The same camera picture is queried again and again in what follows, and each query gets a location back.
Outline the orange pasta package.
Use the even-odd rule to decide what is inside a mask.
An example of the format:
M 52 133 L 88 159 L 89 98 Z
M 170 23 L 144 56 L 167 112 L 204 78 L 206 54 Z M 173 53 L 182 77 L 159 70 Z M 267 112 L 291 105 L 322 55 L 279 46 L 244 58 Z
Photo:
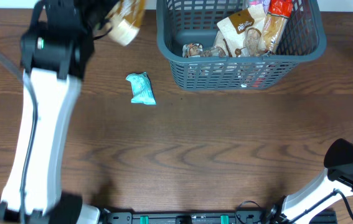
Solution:
M 261 38 L 259 51 L 265 54 L 275 54 L 287 22 L 293 10 L 292 0 L 271 0 Z

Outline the tissue pocket pack bundle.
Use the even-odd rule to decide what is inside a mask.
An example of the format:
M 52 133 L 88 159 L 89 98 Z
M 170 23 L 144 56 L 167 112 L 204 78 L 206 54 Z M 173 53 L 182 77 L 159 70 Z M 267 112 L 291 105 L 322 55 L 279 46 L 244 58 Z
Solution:
M 271 0 L 246 0 L 247 6 L 256 6 L 256 5 L 262 5 L 264 11 L 267 11 L 269 9 Z

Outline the teal snack packet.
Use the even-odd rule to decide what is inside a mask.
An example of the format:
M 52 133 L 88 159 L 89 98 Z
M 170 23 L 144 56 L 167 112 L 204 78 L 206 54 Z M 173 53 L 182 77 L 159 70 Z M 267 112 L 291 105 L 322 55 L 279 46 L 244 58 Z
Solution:
M 126 80 L 131 83 L 132 103 L 156 105 L 151 82 L 146 72 L 131 73 L 126 77 Z

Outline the grey plastic lattice basket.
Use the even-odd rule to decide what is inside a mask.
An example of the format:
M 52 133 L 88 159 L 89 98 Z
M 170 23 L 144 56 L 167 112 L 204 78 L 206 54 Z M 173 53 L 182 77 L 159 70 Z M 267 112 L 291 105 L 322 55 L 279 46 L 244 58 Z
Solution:
M 248 7 L 244 0 L 166 0 L 156 7 L 157 43 L 183 90 L 264 90 L 294 67 L 319 58 L 327 40 L 316 1 L 293 0 L 293 10 L 274 55 L 184 58 L 182 48 L 213 46 L 217 23 Z

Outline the beige snack pouch with barcode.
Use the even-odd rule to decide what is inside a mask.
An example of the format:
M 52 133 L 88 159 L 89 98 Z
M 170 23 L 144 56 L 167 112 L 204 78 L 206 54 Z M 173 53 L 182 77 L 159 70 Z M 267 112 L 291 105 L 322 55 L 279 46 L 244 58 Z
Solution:
M 214 40 L 214 44 L 211 47 L 204 48 L 200 43 L 185 44 L 182 48 L 182 56 L 184 58 L 189 57 L 233 57 L 228 43 L 221 33 L 217 32 Z

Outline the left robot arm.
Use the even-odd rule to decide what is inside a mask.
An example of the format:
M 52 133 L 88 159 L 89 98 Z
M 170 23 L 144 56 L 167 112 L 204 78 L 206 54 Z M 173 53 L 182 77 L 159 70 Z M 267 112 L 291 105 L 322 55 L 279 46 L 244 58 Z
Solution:
M 0 63 L 24 86 L 21 127 L 11 174 L 0 196 L 0 221 L 106 223 L 109 211 L 62 191 L 61 168 L 73 108 L 94 52 L 95 31 L 110 0 L 38 1 L 21 37 L 21 64 Z

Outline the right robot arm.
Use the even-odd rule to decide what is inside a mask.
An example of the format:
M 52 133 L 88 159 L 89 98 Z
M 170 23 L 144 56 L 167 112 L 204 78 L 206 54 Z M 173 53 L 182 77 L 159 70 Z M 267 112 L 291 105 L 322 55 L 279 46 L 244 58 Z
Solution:
M 353 143 L 334 141 L 324 158 L 324 170 L 294 194 L 284 196 L 260 223 L 308 224 L 332 204 L 343 200 L 353 221 L 347 200 L 353 196 Z

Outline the black mounting rail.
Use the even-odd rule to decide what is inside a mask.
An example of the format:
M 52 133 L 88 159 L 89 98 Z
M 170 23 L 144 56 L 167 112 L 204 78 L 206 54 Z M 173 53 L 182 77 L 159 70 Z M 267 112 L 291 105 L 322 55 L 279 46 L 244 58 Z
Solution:
M 261 208 L 239 209 L 234 212 L 132 213 L 105 211 L 100 218 L 104 224 L 238 224 L 291 223 L 278 207 L 269 212 Z

